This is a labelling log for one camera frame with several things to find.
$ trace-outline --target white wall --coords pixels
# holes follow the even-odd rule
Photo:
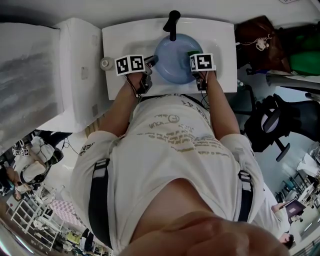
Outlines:
[[[310,0],[289,4],[279,0],[1,0],[0,3],[0,15],[19,14],[46,25],[76,17],[100,28],[132,20],[167,17],[174,9],[184,17],[231,23],[266,15],[275,26],[315,22],[320,18]]]

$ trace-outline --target white countertop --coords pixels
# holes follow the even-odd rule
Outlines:
[[[116,59],[133,54],[142,54],[144,58],[154,55],[158,43],[169,35],[163,31],[167,21],[167,18],[145,19],[104,28],[104,56]],[[233,24],[209,19],[180,18],[176,32],[195,39],[204,53],[213,53],[217,79],[223,91],[237,91],[237,56]],[[196,81],[173,84],[164,80],[154,67],[152,71],[153,86],[146,96],[199,93]],[[125,78],[117,76],[115,69],[106,71],[105,75],[109,99],[114,100]]]

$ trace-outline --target black chair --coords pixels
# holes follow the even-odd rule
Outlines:
[[[320,104],[317,101],[286,102],[274,94],[255,103],[251,87],[246,85],[245,88],[250,92],[252,111],[233,111],[250,116],[244,124],[243,134],[251,141],[254,152],[263,152],[275,142],[281,150],[276,161],[281,161],[289,151],[290,143],[284,146],[279,138],[289,136],[290,132],[320,142]]]
[[[33,185],[42,183],[45,180],[45,178],[47,177],[47,175],[51,169],[51,166],[59,163],[63,158],[64,158],[64,153],[59,148],[56,147],[54,149],[53,156],[47,161],[48,167],[47,167],[46,171],[42,174],[35,176],[31,183]]]
[[[280,191],[279,193],[276,193],[275,199],[278,203],[283,203],[286,201],[286,196],[282,191]]]

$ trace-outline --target hand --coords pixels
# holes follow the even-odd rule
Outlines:
[[[32,188],[28,184],[23,184],[23,185],[24,185],[25,189],[27,189],[28,191],[32,190]]]
[[[15,199],[16,199],[17,201],[20,201],[21,198],[22,198],[22,196],[21,196],[21,194],[20,194],[20,192],[19,192],[18,190],[15,190],[15,191],[14,191],[14,197],[15,197]]]
[[[280,202],[276,205],[271,206],[271,210],[276,213],[277,211],[281,210],[288,202]]]
[[[215,71],[201,71],[200,75],[202,78],[206,79],[208,83],[217,80]]]
[[[142,79],[142,76],[143,74],[141,72],[131,73],[128,76],[128,78],[130,79],[132,85],[136,90],[140,88],[140,81]]]
[[[32,148],[31,142],[28,142],[27,144],[25,144],[25,147],[30,150]]]
[[[271,233],[210,212],[192,212],[131,243],[120,256],[289,256]]]

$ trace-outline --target bathroom sink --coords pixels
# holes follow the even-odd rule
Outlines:
[[[104,56],[116,59],[133,54],[142,54],[145,58],[154,55],[158,44],[169,35],[163,31],[167,21],[166,18],[145,19],[102,29]],[[217,79],[223,91],[226,93],[237,91],[237,57],[233,24],[209,19],[180,18],[176,32],[177,35],[184,34],[193,38],[204,53],[213,53]],[[146,96],[200,93],[195,81],[174,84],[165,80],[156,67],[153,67],[152,71],[153,86]],[[105,74],[109,99],[114,100],[125,78],[116,76],[115,70],[108,70]]]
[[[195,80],[190,67],[189,52],[202,53],[196,40],[186,34],[176,34],[175,41],[170,36],[163,38],[155,49],[158,62],[155,69],[168,82],[184,85]]]

